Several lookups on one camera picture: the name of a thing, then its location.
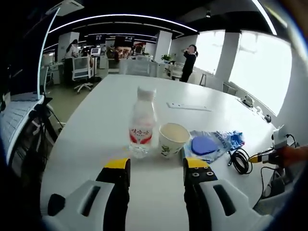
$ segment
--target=plastic bag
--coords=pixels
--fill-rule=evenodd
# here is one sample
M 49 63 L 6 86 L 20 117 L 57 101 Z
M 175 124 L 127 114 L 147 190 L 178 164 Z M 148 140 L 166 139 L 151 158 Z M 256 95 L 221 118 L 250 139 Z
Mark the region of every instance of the plastic bag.
M 244 137 L 242 132 L 232 131 L 232 132 L 221 132 L 221 131 L 191 131 L 191 138 L 189 142 L 184 145 L 184 155 L 185 157 L 196 157 L 202 160 L 205 160 L 209 164 L 214 162 L 223 154 L 228 151 L 235 150 L 239 147 L 242 147 L 244 142 Z M 205 155 L 196 155 L 192 151 L 192 140 L 196 136 L 207 136 L 211 140 L 213 140 L 217 145 L 218 149 L 212 153 Z

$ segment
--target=bottle cap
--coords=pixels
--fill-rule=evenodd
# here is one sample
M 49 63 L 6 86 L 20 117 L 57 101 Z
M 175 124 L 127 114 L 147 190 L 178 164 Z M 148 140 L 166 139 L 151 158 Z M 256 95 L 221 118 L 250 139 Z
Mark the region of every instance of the bottle cap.
M 156 89 L 154 90 L 144 90 L 138 87 L 137 96 L 139 100 L 143 101 L 153 101 L 156 95 Z

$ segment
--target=ceiling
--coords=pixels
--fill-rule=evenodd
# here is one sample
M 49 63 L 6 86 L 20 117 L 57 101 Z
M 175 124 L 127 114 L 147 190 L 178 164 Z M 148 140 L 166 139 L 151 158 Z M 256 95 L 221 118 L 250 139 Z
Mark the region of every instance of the ceiling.
M 22 1 L 22 5 L 12 5 L 8 22 L 8 42 L 18 41 L 29 28 L 44 16 L 44 13 L 59 3 L 59 0 Z M 226 29 L 239 31 L 241 29 L 270 33 L 270 29 L 261 13 L 251 0 L 190 0 L 190 1 L 146 1 L 146 2 L 116 2 L 106 0 L 83 0 L 82 10 L 65 16 L 56 17 L 51 29 L 55 29 L 74 20 L 104 15 L 104 14 L 140 14 L 167 19 L 189 26 L 197 31 Z M 212 17 L 206 18 L 210 9 Z M 150 18 L 132 16 L 100 17 L 77 22 L 60 28 L 49 34 L 45 47 L 58 42 L 61 34 L 76 31 L 80 33 L 79 40 L 85 40 L 86 35 L 94 33 L 134 33 L 155 36 L 159 30 L 173 34 L 173 38 L 196 34 L 196 32 L 173 23 Z M 150 37 L 135 36 L 137 39 L 149 40 Z

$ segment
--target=plastic water bottle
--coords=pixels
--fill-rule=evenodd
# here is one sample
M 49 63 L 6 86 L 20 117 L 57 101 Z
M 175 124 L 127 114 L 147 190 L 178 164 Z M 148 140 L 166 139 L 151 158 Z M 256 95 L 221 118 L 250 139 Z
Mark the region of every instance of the plastic water bottle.
M 153 104 L 155 94 L 156 90 L 143 90 L 138 87 L 138 98 L 129 125 L 129 149 L 136 158 L 145 157 L 151 148 L 153 128 L 156 124 Z

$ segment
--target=white table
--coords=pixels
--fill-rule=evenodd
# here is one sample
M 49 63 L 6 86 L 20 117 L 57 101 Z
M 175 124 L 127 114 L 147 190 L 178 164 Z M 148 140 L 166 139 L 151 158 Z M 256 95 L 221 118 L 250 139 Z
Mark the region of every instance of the white table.
M 234 96 L 166 79 L 108 75 L 75 110 L 52 149 L 42 180 L 42 210 L 52 193 L 66 197 L 86 180 L 95 180 L 109 159 L 128 155 L 123 147 L 129 144 L 129 115 L 138 86 L 157 89 L 157 126 L 174 122 L 188 130 L 239 130 L 244 133 L 244 149 L 250 155 L 271 146 L 274 126 L 242 106 Z M 166 102 L 204 105 L 213 112 L 170 109 Z M 223 155 L 211 167 L 218 178 L 228 180 L 246 194 L 253 207 L 261 195 L 260 168 L 264 165 L 254 164 L 251 174 L 239 175 L 233 166 L 227 166 L 228 161 L 228 155 Z M 271 174 L 270 170 L 264 171 L 265 185 Z M 140 161 L 132 159 L 129 194 L 128 231 L 189 230 L 179 158 L 165 160 L 157 155 Z

